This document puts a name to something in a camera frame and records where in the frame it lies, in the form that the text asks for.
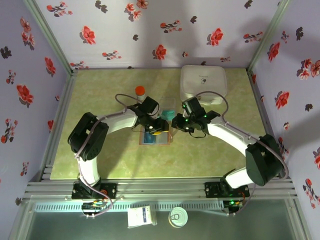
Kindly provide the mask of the white plastic storage box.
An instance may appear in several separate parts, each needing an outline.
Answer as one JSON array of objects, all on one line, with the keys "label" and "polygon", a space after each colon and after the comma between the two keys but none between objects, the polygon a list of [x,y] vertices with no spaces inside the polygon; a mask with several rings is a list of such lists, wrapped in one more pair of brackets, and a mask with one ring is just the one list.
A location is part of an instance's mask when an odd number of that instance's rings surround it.
[{"label": "white plastic storage box", "polygon": [[181,101],[196,96],[202,105],[219,105],[228,92],[225,70],[220,66],[185,65],[181,68],[179,95]]}]

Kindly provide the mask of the small white carton blue print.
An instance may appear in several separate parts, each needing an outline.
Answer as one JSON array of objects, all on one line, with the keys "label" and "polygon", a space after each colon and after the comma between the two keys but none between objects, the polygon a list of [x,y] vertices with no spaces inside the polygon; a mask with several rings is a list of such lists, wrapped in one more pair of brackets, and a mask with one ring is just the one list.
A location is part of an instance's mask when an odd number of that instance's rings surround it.
[{"label": "small white carton blue print", "polygon": [[127,224],[129,229],[145,225],[156,226],[156,212],[150,205],[130,208],[127,210]]}]

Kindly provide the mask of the aluminium frame post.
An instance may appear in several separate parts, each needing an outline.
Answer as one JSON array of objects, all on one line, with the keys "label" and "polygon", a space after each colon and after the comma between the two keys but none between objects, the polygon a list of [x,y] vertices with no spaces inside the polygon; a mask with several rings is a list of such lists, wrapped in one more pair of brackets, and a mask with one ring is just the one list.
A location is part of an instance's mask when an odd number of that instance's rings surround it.
[{"label": "aluminium frame post", "polygon": [[68,73],[69,76],[73,74],[73,70],[68,63],[65,53],[63,52],[60,44],[58,43],[51,27],[49,26],[47,20],[45,19],[44,15],[42,14],[36,0],[23,0],[24,4],[26,5],[27,9],[32,14],[33,18],[37,22],[40,30],[44,34],[47,42],[51,46],[53,52],[57,56],[58,60],[62,64],[65,71]]},{"label": "aluminium frame post", "polygon": [[262,56],[262,52],[264,50],[264,47],[267,45],[267,43],[272,39],[273,35],[275,34],[275,31],[277,30],[278,25],[280,24],[283,15],[285,14],[289,4],[292,0],[280,0],[279,4],[277,6],[277,9],[275,11],[275,14],[273,15],[270,23],[267,26],[267,29],[262,37],[261,42],[258,45],[258,48],[254,52],[254,55],[246,68],[246,72],[248,74],[251,74],[253,71],[253,68],[255,67],[256,63]]}]

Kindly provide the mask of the aluminium side rail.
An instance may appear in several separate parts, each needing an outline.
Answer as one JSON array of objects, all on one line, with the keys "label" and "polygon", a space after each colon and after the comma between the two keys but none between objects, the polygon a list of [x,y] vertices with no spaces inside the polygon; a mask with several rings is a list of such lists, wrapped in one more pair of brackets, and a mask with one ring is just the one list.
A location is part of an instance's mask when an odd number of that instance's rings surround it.
[{"label": "aluminium side rail", "polygon": [[[257,104],[257,107],[258,107],[258,110],[259,110],[259,114],[260,114],[260,117],[261,117],[261,120],[262,120],[262,124],[263,124],[264,130],[265,130],[265,132],[267,134],[272,135],[275,138],[275,141],[277,143],[277,138],[275,137],[274,131],[273,131],[271,125],[270,125],[270,120],[269,120],[266,108],[264,106],[264,103],[260,99],[260,97],[262,95],[261,95],[260,90],[259,90],[259,88],[257,86],[257,83],[254,83],[253,78],[252,78],[254,73],[251,70],[249,70],[248,68],[246,68],[245,70],[246,70],[247,76],[249,78],[251,87],[252,87],[252,91],[253,91],[253,94],[254,94],[254,97],[255,97],[255,100],[256,100],[256,104]],[[283,160],[282,155],[280,155],[279,157],[280,157],[280,160],[281,160],[280,162],[283,165],[283,170],[278,174],[278,177],[275,178],[274,180],[279,180],[280,181],[280,180],[290,179],[288,166],[286,165],[285,161]]]},{"label": "aluminium side rail", "polygon": [[72,71],[71,75],[66,80],[63,92],[60,96],[57,112],[53,121],[53,127],[51,133],[49,134],[49,139],[43,156],[43,161],[40,169],[41,171],[38,180],[39,182],[50,180],[64,122],[66,119],[78,73],[79,70]]}]

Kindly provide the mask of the grey can with orange cap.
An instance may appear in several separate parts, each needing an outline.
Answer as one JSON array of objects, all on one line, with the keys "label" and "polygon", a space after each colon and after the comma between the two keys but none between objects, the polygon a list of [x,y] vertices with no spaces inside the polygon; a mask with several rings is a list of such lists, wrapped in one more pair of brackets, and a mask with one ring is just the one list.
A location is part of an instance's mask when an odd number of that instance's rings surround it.
[{"label": "grey can with orange cap", "polygon": [[140,101],[143,102],[146,98],[146,90],[143,86],[139,85],[135,88],[135,94],[136,98]]}]

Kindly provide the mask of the silver tin can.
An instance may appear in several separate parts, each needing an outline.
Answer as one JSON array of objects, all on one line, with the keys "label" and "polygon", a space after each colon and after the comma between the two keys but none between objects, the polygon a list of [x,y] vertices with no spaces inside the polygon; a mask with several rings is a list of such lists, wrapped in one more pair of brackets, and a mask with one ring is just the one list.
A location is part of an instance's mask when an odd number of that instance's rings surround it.
[{"label": "silver tin can", "polygon": [[182,228],[188,222],[188,213],[187,211],[180,207],[174,207],[168,215],[169,224],[174,228]]}]

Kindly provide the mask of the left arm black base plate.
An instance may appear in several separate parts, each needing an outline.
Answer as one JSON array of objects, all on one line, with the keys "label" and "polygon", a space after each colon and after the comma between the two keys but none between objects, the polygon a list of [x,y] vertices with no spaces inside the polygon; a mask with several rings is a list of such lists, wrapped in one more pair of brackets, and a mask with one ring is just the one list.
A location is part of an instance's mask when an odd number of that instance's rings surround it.
[{"label": "left arm black base plate", "polygon": [[[92,186],[93,189],[99,191],[100,193],[108,196],[112,200],[116,198],[118,185],[116,183],[103,183],[98,182],[96,185]],[[73,183],[73,189],[71,193],[71,198],[73,200],[86,200],[86,199],[103,199],[103,195],[97,193],[88,186],[86,186],[81,181],[75,181]]]}]

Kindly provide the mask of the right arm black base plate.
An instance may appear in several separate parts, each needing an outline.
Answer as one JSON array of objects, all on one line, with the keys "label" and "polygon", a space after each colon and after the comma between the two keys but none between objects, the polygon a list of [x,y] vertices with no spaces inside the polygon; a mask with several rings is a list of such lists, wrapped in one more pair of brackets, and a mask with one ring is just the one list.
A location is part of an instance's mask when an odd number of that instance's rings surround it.
[{"label": "right arm black base plate", "polygon": [[247,198],[250,191],[247,185],[232,188],[225,182],[205,182],[206,198]]}]

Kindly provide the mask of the wide aluminium base rail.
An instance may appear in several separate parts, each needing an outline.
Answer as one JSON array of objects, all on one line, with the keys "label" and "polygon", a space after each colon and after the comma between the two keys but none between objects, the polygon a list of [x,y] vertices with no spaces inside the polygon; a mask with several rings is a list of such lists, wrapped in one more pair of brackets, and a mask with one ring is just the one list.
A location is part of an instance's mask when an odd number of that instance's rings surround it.
[{"label": "wide aluminium base rail", "polygon": [[[116,200],[119,201],[169,201],[202,200],[206,198],[205,183],[220,182],[219,178],[133,178],[103,179],[102,183],[117,184]],[[32,197],[70,200],[73,180],[49,180],[29,182],[23,200]],[[297,199],[298,195],[291,179],[271,180],[265,186],[248,186],[252,200]]]}]

